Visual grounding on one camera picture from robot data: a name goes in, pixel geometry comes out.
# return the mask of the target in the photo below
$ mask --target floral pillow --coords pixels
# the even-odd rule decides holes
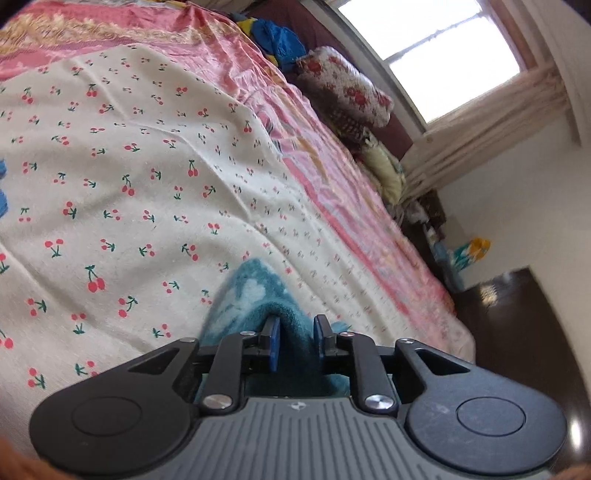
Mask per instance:
[[[297,64],[299,81],[315,93],[328,93],[352,118],[375,127],[388,125],[394,108],[392,99],[335,49],[319,47],[298,59]]]

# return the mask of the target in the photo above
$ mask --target window pane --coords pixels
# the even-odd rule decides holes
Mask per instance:
[[[519,73],[509,45],[488,18],[442,33],[390,68],[427,122]]]
[[[350,0],[339,11],[382,60],[476,15],[476,0]]]

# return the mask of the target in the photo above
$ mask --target gray ribbed panel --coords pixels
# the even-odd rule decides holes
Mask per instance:
[[[348,398],[252,398],[233,415],[206,418],[185,449],[137,480],[457,480],[417,450],[393,419]],[[530,480],[545,480],[538,472]]]

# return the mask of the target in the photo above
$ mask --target metal screw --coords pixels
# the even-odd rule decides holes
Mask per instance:
[[[212,410],[223,410],[232,405],[232,399],[222,393],[216,393],[205,397],[202,403]]]
[[[370,395],[365,399],[365,406],[372,410],[388,410],[394,405],[394,400],[386,395]]]

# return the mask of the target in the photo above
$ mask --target bedsheet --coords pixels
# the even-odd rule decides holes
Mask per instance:
[[[442,286],[344,147],[225,18],[42,2],[0,40],[0,75],[21,74],[0,85],[11,205],[0,219],[11,312],[0,320],[0,434],[26,449],[22,427],[47,393],[198,334],[224,274],[253,255],[310,315],[383,345],[413,336],[473,358]],[[191,200],[182,212],[169,205],[179,195]]]

